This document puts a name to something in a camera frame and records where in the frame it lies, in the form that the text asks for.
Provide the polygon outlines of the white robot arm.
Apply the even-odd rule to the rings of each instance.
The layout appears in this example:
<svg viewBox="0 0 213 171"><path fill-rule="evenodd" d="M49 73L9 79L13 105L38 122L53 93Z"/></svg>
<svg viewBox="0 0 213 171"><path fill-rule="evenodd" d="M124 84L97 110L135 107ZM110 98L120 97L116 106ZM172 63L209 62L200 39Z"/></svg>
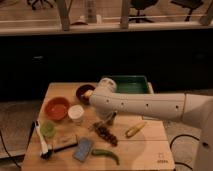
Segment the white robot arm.
<svg viewBox="0 0 213 171"><path fill-rule="evenodd" d="M213 96L187 93L122 94L102 78L89 97L100 118L113 111L182 122L201 130L193 171L213 171Z"/></svg>

